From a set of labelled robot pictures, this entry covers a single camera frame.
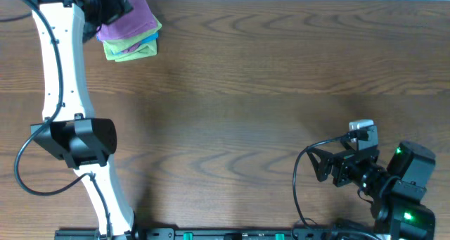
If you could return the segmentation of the purple microfibre cloth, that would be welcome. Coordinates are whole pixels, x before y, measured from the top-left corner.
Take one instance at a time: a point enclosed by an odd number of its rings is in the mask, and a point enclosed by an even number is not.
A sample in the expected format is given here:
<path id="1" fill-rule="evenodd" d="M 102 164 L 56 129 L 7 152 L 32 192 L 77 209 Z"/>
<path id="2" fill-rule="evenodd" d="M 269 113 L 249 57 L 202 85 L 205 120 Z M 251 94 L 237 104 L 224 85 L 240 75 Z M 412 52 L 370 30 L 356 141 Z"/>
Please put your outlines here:
<path id="1" fill-rule="evenodd" d="M 146 0 L 128 1 L 133 10 L 112 24 L 103 25 L 96 35 L 98 40 L 128 39 L 158 26 Z"/>

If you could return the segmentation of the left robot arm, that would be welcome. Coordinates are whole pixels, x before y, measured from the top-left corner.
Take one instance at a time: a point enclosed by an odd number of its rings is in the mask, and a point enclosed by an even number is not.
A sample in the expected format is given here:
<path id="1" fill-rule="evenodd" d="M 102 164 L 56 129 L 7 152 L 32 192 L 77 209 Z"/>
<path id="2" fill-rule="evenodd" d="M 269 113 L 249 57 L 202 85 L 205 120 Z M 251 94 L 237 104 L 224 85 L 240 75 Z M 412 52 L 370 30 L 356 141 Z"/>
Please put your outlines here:
<path id="1" fill-rule="evenodd" d="M 30 140 L 74 170 L 96 211 L 99 228 L 60 230 L 57 239 L 139 239 L 134 211 L 114 166 L 113 121 L 97 118 L 86 85 L 83 45 L 101 26 L 129 13 L 128 0 L 26 0 L 32 5 L 44 66 L 42 122 Z"/>

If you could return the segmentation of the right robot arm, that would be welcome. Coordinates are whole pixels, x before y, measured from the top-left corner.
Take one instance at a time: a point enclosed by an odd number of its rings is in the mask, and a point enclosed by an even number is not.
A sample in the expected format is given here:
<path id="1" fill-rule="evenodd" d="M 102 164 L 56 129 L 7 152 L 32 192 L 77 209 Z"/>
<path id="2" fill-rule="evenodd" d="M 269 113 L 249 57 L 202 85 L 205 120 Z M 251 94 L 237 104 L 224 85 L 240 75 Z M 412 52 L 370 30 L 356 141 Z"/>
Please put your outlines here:
<path id="1" fill-rule="evenodd" d="M 433 239 L 435 214 L 421 201 L 435 168 L 434 153 L 420 144 L 402 141 L 388 166 L 378 165 L 378 128 L 370 120 L 351 122 L 349 131 L 336 141 L 343 151 L 324 151 L 321 141 L 304 150 L 317 180 L 323 182 L 331 176 L 336 187 L 353 183 L 360 194 L 370 196 L 373 236 Z"/>

